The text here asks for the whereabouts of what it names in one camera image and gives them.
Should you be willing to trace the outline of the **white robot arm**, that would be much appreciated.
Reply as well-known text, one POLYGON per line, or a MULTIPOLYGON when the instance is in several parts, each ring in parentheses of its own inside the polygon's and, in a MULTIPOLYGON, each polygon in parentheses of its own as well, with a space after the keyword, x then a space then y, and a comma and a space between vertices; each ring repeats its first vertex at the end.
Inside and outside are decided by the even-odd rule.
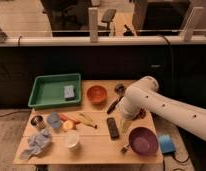
POLYGON ((155 113, 206 141, 206 109, 157 93, 159 84, 145 76, 126 88, 118 109, 125 119, 134 119, 141 109, 155 113))

